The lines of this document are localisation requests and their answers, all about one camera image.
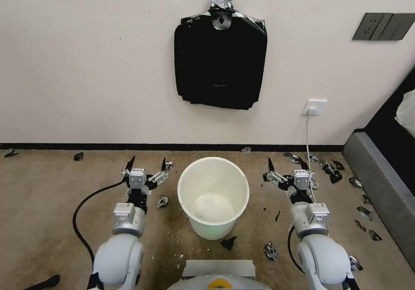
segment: bucket rim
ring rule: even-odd
[[[229,220],[226,220],[226,221],[223,221],[223,222],[207,222],[207,221],[203,221],[202,219],[199,219],[198,217],[194,216],[192,213],[190,213],[190,211],[183,204],[182,196],[180,194],[180,190],[182,188],[182,179],[183,179],[183,176],[185,175],[185,173],[196,163],[201,163],[203,161],[211,160],[211,159],[221,160],[221,161],[224,161],[224,162],[232,165],[245,178],[246,198],[245,198],[245,201],[242,205],[242,208],[239,210],[239,212],[232,219],[229,219]],[[225,158],[222,158],[222,157],[211,156],[211,157],[203,157],[203,158],[200,158],[198,160],[195,160],[194,162],[189,164],[186,167],[185,170],[183,170],[182,174],[180,175],[179,182],[177,183],[177,197],[179,198],[179,203],[180,203],[180,206],[182,207],[183,211],[186,213],[186,215],[188,217],[190,217],[195,222],[198,222],[198,223],[203,224],[203,225],[208,225],[208,226],[221,226],[221,225],[227,225],[229,223],[235,222],[236,219],[239,218],[242,215],[242,213],[245,211],[246,206],[248,205],[248,201],[249,201],[249,194],[250,194],[250,192],[249,192],[249,183],[248,183],[248,179],[245,176],[245,173],[243,173],[241,168],[239,168],[233,162],[231,162],[230,160],[227,160]]]

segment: black cable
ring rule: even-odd
[[[294,265],[304,274],[304,271],[301,269],[301,267],[297,264],[293,257],[293,253],[291,252],[291,234],[294,231],[294,226],[291,227],[290,231],[288,232],[288,238],[287,238],[287,246],[288,246],[288,253],[290,254],[291,261],[293,261]]]
[[[92,262],[92,271],[94,270],[94,260],[95,260],[95,256],[94,256],[94,252],[92,251],[91,247],[89,246],[89,244],[86,242],[85,238],[81,235],[81,233],[78,230],[78,226],[77,226],[77,215],[78,215],[78,211],[79,209],[82,207],[82,205],[84,203],[86,203],[91,197],[101,193],[102,191],[106,191],[110,188],[114,188],[118,185],[121,185],[122,183],[124,183],[124,180],[110,185],[110,186],[106,186],[104,188],[101,188],[95,192],[93,192],[92,194],[88,195],[87,197],[84,198],[84,200],[81,201],[81,203],[77,206],[77,208],[75,209],[75,212],[73,213],[72,216],[72,226],[73,226],[73,230],[75,231],[75,234],[78,236],[79,240],[83,243],[83,245],[85,246],[85,248],[88,250],[89,256],[91,257],[91,262]]]

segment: white bucket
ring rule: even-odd
[[[183,171],[177,195],[196,234],[216,240],[226,236],[244,212],[249,184],[234,163],[220,157],[206,157]]]

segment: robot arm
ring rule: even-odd
[[[121,171],[129,187],[128,200],[115,205],[113,236],[96,253],[87,289],[103,290],[105,285],[122,285],[119,290],[134,289],[143,259],[144,246],[138,239],[144,232],[147,197],[168,178],[172,167],[173,163],[164,159],[155,175],[147,175],[145,169]]]
[[[291,199],[294,229],[301,239],[297,254],[310,289],[327,290],[323,285],[342,284],[344,289],[359,290],[347,252],[328,236],[325,219],[330,212],[326,204],[316,204],[310,198],[311,176],[312,172],[306,170],[294,170],[294,175],[280,175],[268,158],[268,172],[264,174],[264,180],[283,189]]]
[[[297,254],[310,289],[326,290],[323,285],[347,284],[344,289],[358,290],[347,252],[328,237],[327,206],[298,202],[291,207],[291,212],[295,231],[301,239]]]

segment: floor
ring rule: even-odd
[[[175,162],[169,179],[148,199],[142,275],[137,289],[167,289],[180,277],[186,259],[252,259],[257,279],[274,290],[308,289],[305,277],[295,268],[287,252],[291,223],[290,202],[283,191],[262,180],[267,157],[275,169],[290,174],[300,169],[281,153],[171,152],[171,151],[86,151],[82,161],[74,151],[21,150],[13,158],[0,158],[0,288],[23,289],[60,274],[56,289],[84,290],[91,263],[84,246],[72,230],[72,213],[78,203],[98,188],[121,179],[120,170],[136,156],[135,167],[155,173],[163,157]],[[356,210],[362,205],[361,189],[353,188],[353,176],[341,153],[317,153],[323,160],[345,165],[343,180],[332,185],[317,163],[315,191],[318,202],[330,209],[330,236],[357,257],[364,267],[355,277],[361,289],[409,289],[415,274],[399,251],[378,215],[364,219]],[[219,241],[204,240],[192,231],[178,204],[176,187],[184,168],[199,158],[220,156],[237,164],[250,185],[250,200],[228,237],[238,236],[231,251]],[[88,201],[78,215],[78,226],[94,251],[111,236],[112,210],[125,201],[125,185],[103,192]],[[160,195],[169,205],[156,208]],[[281,211],[279,219],[275,216]],[[382,241],[373,241],[354,219],[375,230]],[[280,259],[272,262],[262,251],[272,241]],[[293,239],[293,246],[298,242]]]

